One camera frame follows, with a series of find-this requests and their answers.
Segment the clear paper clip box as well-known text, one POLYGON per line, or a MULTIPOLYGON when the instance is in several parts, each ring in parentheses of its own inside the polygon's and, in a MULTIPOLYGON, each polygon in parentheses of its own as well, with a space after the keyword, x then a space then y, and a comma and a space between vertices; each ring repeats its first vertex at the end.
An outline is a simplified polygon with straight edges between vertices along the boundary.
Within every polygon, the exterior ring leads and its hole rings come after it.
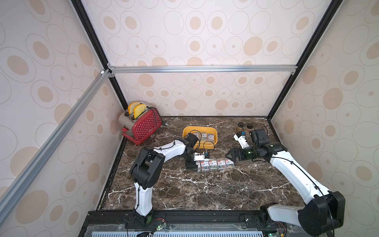
POLYGON ((201 161, 200 165, 201 165, 201 171, 205 172, 205 171, 209 171, 210 170, 209 161, 201 161))
POLYGON ((218 170, 227 169, 227 164, 224 159, 217 159, 217 166, 218 166, 218 170))
POLYGON ((216 159, 210 159, 209 160, 209 167, 210 170, 218 170, 218 164, 216 159))
POLYGON ((195 164, 197 165, 197 172, 201 172, 201 164, 200 164, 200 161, 196 161, 195 164))
POLYGON ((226 163, 227 169, 232 169, 235 167, 235 163, 230 159, 225 158, 225 163, 226 163))

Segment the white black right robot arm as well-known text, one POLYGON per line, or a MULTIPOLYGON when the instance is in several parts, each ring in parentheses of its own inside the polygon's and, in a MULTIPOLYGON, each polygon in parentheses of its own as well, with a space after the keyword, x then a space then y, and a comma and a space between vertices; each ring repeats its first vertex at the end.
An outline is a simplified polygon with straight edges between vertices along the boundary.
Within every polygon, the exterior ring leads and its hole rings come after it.
POLYGON ((261 206, 260 222, 282 222, 300 226, 310 236, 335 235, 343 226, 345 198, 330 191, 313 178, 279 142, 256 144, 253 147, 232 148, 226 158, 237 160, 263 159, 277 168, 303 199, 303 208, 270 203, 261 206))

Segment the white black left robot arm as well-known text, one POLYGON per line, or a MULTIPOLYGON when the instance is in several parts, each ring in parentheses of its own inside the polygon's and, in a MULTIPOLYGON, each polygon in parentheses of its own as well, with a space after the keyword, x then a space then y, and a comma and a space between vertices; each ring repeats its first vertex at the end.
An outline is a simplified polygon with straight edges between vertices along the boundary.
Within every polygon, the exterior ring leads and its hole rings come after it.
POLYGON ((130 174, 136 188, 135 212, 141 218, 147 218, 153 210, 153 186, 159 180, 165 162, 175 157, 185 159, 187 170, 197 171, 194 160, 195 145, 198 142, 195 135, 175 139, 173 142, 160 147, 144 147, 133 163, 130 174))

